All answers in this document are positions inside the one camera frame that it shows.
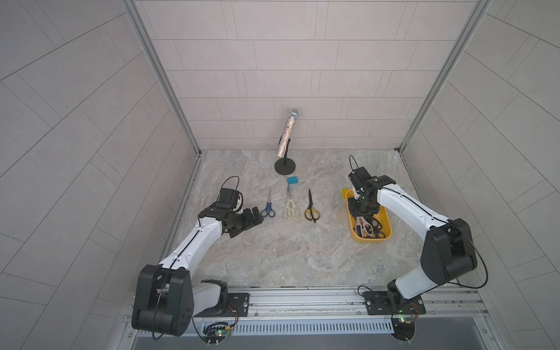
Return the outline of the yellow storage box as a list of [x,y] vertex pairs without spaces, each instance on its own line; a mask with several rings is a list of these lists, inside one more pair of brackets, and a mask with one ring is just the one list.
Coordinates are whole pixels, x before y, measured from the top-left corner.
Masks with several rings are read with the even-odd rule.
[[354,198],[350,189],[342,189],[342,196],[346,204],[351,237],[359,243],[379,243],[386,241],[392,235],[392,226],[384,207],[374,215],[354,217],[350,212],[349,199]]

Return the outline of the blue handled scissors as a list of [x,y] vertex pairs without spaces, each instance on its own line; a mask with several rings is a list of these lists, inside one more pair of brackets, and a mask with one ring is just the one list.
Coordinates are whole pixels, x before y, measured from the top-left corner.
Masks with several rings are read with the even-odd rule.
[[276,216],[276,212],[272,207],[272,187],[269,188],[266,206],[264,210],[260,212],[260,215],[262,218],[266,218],[266,217],[273,218]]

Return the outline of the black yellow scissors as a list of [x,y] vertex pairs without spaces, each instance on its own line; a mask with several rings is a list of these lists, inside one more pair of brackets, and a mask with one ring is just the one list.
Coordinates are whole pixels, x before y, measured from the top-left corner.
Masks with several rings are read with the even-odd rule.
[[309,194],[309,205],[304,214],[307,220],[315,223],[317,220],[321,218],[321,214],[318,210],[314,208],[314,201],[312,198],[311,190],[308,190],[308,194]]

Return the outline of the beige kitchen scissors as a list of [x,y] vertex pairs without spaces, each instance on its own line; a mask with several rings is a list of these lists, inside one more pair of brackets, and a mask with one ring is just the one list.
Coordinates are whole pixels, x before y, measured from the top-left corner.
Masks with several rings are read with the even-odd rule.
[[299,220],[301,218],[301,212],[294,201],[290,185],[287,185],[287,200],[281,216],[284,220]]

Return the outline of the pink kitchen scissors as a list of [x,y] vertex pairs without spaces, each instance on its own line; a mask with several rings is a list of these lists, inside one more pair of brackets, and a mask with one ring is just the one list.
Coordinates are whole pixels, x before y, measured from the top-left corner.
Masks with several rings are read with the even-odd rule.
[[355,218],[354,232],[362,239],[369,239],[371,225],[364,219],[364,217]]

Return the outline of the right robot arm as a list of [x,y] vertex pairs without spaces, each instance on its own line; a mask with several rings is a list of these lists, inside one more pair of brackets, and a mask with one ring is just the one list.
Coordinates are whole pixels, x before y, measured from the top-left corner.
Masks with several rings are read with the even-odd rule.
[[371,176],[360,167],[349,174],[349,179],[354,190],[354,197],[349,199],[351,216],[373,215],[384,207],[424,242],[417,267],[387,285],[387,298],[395,306],[478,267],[470,226],[464,220],[451,220],[429,209],[386,175]]

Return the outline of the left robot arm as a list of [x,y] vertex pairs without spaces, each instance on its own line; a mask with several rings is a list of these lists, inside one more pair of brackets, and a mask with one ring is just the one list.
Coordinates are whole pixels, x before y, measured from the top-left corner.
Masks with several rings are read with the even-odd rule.
[[204,255],[223,233],[235,237],[263,222],[258,207],[235,212],[208,207],[186,239],[157,265],[146,265],[139,273],[131,327],[163,335],[181,336],[192,318],[209,312],[221,315],[229,309],[224,281],[207,279],[193,285]]

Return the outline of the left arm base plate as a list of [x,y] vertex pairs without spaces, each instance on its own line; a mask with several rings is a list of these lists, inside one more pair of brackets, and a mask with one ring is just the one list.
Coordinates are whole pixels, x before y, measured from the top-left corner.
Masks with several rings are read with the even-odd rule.
[[229,293],[227,300],[223,298],[212,307],[203,310],[195,317],[245,317],[248,315],[249,293]]

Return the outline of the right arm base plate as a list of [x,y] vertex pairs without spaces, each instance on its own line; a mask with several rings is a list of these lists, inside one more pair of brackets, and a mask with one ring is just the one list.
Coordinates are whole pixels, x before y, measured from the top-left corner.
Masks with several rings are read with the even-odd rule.
[[407,300],[394,296],[387,292],[374,292],[371,290],[361,291],[359,294],[364,298],[367,312],[370,316],[385,315],[412,315],[426,314],[426,308],[421,296]]

